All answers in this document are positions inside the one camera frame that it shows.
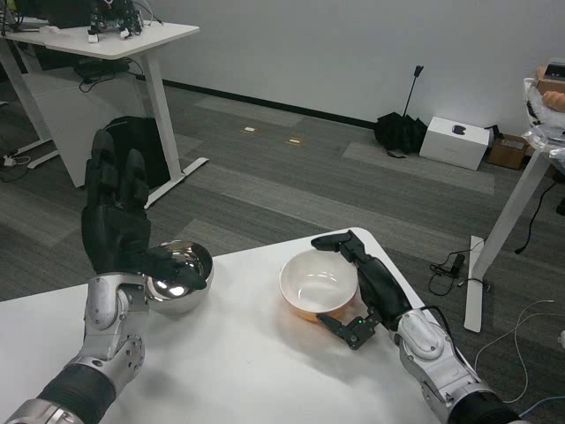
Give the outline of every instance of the table leg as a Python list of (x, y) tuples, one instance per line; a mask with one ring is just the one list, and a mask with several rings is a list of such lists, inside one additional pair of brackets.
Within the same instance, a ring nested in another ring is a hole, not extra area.
[[(516, 225), (524, 208), (536, 191), (541, 179), (546, 175), (550, 162), (539, 151), (531, 157), (530, 163), (510, 195), (506, 206), (496, 221), (486, 243), (477, 246), (470, 255), (469, 278), (467, 285), (467, 308), (464, 327), (480, 332), (483, 306), (483, 278), (494, 259), (504, 246), (510, 232)], [(471, 247), (480, 243), (481, 238), (471, 237)]]
[(24, 50), (22, 50), (17, 43), (15, 44), (19, 53), (19, 57), (21, 58), (21, 61), (24, 63), (24, 66), (26, 67), (27, 71), (30, 73), (43, 72), (43, 69), (41, 68), (41, 64), (39, 63), (38, 58), (29, 52), (27, 52), (26, 54), (26, 52), (24, 52)]
[[(141, 59), (141, 56), (142, 55), (131, 56), (131, 58), (135, 60), (137, 64), (139, 64), (139, 66), (137, 65), (131, 66), (130, 69), (132, 69), (134, 73), (144, 72), (142, 67), (143, 60)], [(151, 108), (146, 108), (145, 103), (143, 103), (143, 98), (149, 97), (149, 92), (147, 91), (147, 84), (145, 84), (144, 81), (138, 81), (136, 79), (136, 91), (137, 91), (137, 96), (139, 97), (139, 101), (141, 103), (141, 107), (143, 108), (143, 116), (155, 118), (153, 110)]]
[(147, 82), (147, 91), (153, 106), (153, 113), (159, 135), (161, 137), (162, 150), (165, 154), (165, 160), (169, 167), (170, 181), (165, 183), (151, 195), (146, 208), (149, 208), (159, 198), (161, 198), (171, 188), (180, 183), (189, 174), (197, 170), (201, 165), (208, 161), (207, 158), (201, 157), (184, 170), (180, 169), (180, 162), (178, 161), (177, 142), (175, 141), (175, 134), (173, 126), (170, 122), (169, 107), (167, 106), (167, 97), (162, 85), (161, 69), (159, 61), (157, 60), (156, 51), (154, 49), (148, 50), (141, 56), (141, 65), (145, 73)]
[[(18, 95), (18, 98), (21, 101), (21, 104), (24, 107), (27, 116), (29, 117), (29, 120), (31, 121), (35, 131), (37, 132), (37, 135), (39, 135), (40, 138), (38, 141), (20, 148), (15, 154), (20, 155), (21, 153), (31, 150), (32, 148), (37, 148), (42, 144), (51, 141), (51, 135), (49, 128), (43, 120), (43, 116), (39, 107), (37, 106), (37, 103), (35, 102), (34, 97), (30, 93), (29, 89), (27, 88), (26, 82), (21, 76), (18, 63), (11, 53), (10, 46), (8, 45), (8, 42), (6, 40), (0, 40), (0, 63), (4, 67), (4, 70), (8, 75), (12, 86), (14, 87), (16, 94)], [(54, 152), (51, 152), (48, 155), (45, 155), (44, 157), (33, 161), (32, 163), (29, 163), (27, 167), (35, 168), (38, 164), (48, 161), (48, 159), (52, 159), (56, 156), (58, 156), (58, 151), (55, 150)]]

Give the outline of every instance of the metal bowl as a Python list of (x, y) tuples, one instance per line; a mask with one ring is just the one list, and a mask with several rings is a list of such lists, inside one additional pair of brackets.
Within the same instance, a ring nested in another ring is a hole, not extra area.
[(179, 282), (147, 278), (146, 295), (152, 310), (161, 314), (185, 314), (197, 307), (210, 291), (214, 279), (212, 255), (204, 246), (191, 241), (171, 241), (161, 246), (172, 252), (175, 261), (194, 269), (206, 280), (204, 290), (192, 290)]

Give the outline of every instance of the white wall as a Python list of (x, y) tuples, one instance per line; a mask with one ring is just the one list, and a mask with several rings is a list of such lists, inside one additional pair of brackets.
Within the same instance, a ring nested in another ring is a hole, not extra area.
[(153, 0), (201, 27), (164, 78), (347, 117), (411, 115), (524, 129), (522, 79), (565, 57), (563, 0)]

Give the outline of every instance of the small robot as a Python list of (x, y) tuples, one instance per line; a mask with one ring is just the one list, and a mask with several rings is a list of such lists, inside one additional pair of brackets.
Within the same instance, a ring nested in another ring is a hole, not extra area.
[(119, 28), (122, 39), (141, 34), (143, 18), (132, 0), (92, 0), (88, 42), (97, 43), (99, 34)]

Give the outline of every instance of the robotic arm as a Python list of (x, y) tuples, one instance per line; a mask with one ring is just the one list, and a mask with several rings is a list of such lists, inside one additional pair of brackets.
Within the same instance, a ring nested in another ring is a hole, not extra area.
[(87, 206), (82, 212), (85, 250), (98, 274), (88, 281), (84, 343), (36, 399), (27, 400), (6, 424), (97, 424), (145, 358), (148, 317), (146, 276), (172, 288), (206, 288), (195, 271), (162, 248), (148, 248), (151, 223), (144, 206), (149, 190), (145, 164), (132, 150), (116, 167), (113, 140), (96, 134), (87, 163)]
[(366, 318), (347, 326), (319, 314), (319, 320), (357, 350), (381, 323), (400, 351), (404, 368), (421, 385), (422, 395), (442, 424), (527, 424), (482, 382), (455, 348), (453, 338), (415, 309), (384, 264), (365, 252), (359, 238), (348, 231), (312, 241), (322, 251), (339, 252), (358, 269)]

